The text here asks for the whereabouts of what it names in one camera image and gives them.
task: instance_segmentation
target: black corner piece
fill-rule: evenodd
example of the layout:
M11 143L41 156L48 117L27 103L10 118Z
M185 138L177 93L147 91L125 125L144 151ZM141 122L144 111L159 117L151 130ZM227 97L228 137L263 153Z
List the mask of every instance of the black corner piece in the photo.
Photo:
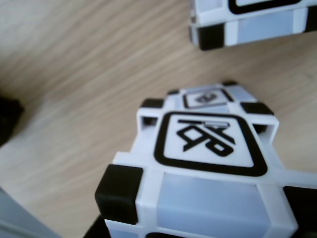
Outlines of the black corner piece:
M98 216L83 238L111 238L105 220Z
M179 90L178 89L173 89L173 90L168 91L167 94L168 95L179 94Z
M274 115L264 103L240 103L246 113Z
M284 192L298 223L292 238L317 237L317 189L286 186Z
M236 81L233 80L228 80L228 81L224 81L222 82L223 86L232 86L232 85L237 85L238 83Z
M140 108L162 108L164 99L147 98L143 101Z
M95 193L100 214L104 219L137 224L135 198L142 173L142 168L108 166Z
M308 7L305 32L317 31L317 6Z
M183 237L168 235L164 233L149 233L145 237L146 238L183 238Z
M0 97L0 146L11 137L23 111L18 100Z
M198 28L199 47L202 51L224 46L224 24Z

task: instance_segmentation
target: cube face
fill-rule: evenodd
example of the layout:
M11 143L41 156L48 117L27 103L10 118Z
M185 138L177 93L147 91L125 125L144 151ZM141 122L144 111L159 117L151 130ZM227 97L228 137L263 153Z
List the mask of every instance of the cube face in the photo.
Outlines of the cube face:
M226 105L227 102L232 101L232 98L224 90L217 88L187 93L183 99L185 108L188 109Z
M192 0L191 41L201 50L317 30L317 0Z
M146 101L137 124L131 151L117 153L96 191L112 238L290 238L298 229L283 187L317 188L317 177L282 167L278 120L236 82Z
M267 166L243 118L233 115L169 113L155 149L164 165L247 176L262 176Z

